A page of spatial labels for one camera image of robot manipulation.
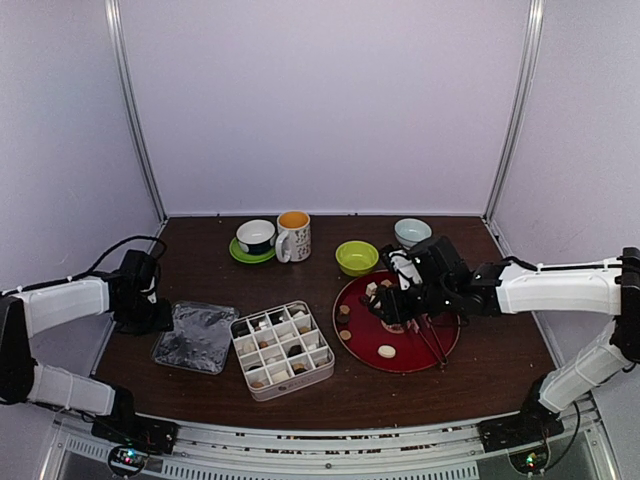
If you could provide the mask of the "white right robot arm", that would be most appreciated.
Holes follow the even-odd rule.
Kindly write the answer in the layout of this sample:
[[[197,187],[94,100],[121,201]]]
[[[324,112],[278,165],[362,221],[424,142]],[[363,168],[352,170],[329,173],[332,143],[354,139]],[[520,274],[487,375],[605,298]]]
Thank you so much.
[[[574,400],[639,362],[639,250],[574,265],[532,264],[514,256],[470,269],[446,236],[409,250],[386,246],[386,268],[397,277],[366,302],[387,325],[405,325],[443,313],[498,317],[523,312],[589,312],[611,324],[573,360],[531,387],[512,430],[535,440]]]

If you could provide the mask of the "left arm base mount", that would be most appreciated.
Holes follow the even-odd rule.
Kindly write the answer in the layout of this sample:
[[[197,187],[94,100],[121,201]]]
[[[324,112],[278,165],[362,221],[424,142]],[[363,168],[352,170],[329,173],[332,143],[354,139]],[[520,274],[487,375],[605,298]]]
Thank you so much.
[[[146,467],[154,455],[173,452],[179,426],[177,423],[138,415],[133,394],[116,388],[108,415],[91,417],[91,434],[114,443],[107,455],[107,466],[119,478],[130,479]]]

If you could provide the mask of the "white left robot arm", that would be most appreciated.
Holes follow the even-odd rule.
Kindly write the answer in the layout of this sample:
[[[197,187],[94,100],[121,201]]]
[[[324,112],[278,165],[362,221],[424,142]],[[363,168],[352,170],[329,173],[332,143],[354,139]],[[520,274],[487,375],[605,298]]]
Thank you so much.
[[[132,394],[120,387],[38,362],[30,340],[54,327],[109,314],[116,329],[146,335],[173,329],[172,307],[156,295],[158,259],[126,252],[113,272],[89,271],[1,294],[1,403],[40,403],[105,417],[106,429],[123,444],[144,433]]]

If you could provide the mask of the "silver compartment tin box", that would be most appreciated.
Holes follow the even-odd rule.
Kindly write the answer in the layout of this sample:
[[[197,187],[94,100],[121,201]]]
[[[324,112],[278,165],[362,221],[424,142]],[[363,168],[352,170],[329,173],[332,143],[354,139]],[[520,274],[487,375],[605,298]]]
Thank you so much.
[[[302,300],[252,313],[229,327],[245,384],[257,402],[329,379],[335,355]]]

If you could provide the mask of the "pink plastic scoop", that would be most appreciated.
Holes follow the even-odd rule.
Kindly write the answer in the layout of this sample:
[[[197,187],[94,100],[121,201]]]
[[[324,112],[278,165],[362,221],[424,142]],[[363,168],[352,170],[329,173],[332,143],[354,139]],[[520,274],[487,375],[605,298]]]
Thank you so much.
[[[449,360],[429,317],[421,315],[412,319],[411,328],[422,339],[427,349],[434,356],[438,367],[443,370],[448,365]]]

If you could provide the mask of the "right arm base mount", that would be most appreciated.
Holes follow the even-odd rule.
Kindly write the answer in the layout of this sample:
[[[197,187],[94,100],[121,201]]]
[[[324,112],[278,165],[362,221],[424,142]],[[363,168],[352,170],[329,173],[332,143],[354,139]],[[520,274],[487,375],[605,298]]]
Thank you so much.
[[[539,402],[542,383],[540,377],[532,384],[518,413],[477,425],[484,451],[508,450],[511,466],[527,476],[542,474],[550,466],[549,440],[564,432],[559,414]]]

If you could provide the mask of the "tin lid with rabbit picture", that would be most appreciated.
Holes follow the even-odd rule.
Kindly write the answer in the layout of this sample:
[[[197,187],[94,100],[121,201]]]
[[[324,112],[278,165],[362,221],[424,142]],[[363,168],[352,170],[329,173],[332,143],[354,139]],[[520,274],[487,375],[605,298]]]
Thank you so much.
[[[220,374],[231,345],[230,325],[239,318],[239,311],[230,306],[181,301],[174,304],[172,318],[174,328],[158,337],[151,360],[161,366]]]

